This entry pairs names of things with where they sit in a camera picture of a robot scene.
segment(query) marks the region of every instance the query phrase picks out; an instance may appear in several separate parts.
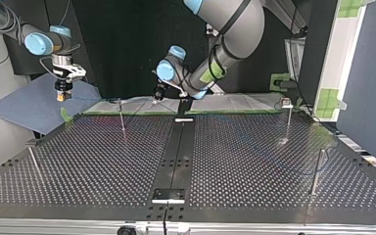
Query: metal post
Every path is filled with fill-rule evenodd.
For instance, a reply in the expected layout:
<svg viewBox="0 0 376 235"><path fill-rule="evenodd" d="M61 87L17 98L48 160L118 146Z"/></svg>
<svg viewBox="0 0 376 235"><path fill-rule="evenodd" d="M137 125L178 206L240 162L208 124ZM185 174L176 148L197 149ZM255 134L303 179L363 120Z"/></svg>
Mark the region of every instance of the metal post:
<svg viewBox="0 0 376 235"><path fill-rule="evenodd" d="M325 150L321 149L319 151L319 156L316 162L316 168L315 168L315 173L313 175L313 181L312 181L312 186L310 187L310 195L314 196L316 195L316 188L319 180L319 171L321 170L321 163L322 160L325 157Z"/></svg>
<svg viewBox="0 0 376 235"><path fill-rule="evenodd" d="M38 168L38 162L36 161L35 154L33 153L33 149L32 149L32 147L28 147L28 150L29 150L29 154L30 154L31 157L32 157L33 164L35 165L35 167Z"/></svg>
<svg viewBox="0 0 376 235"><path fill-rule="evenodd" d="M293 107L289 109L288 127L291 125L292 110L293 110Z"/></svg>

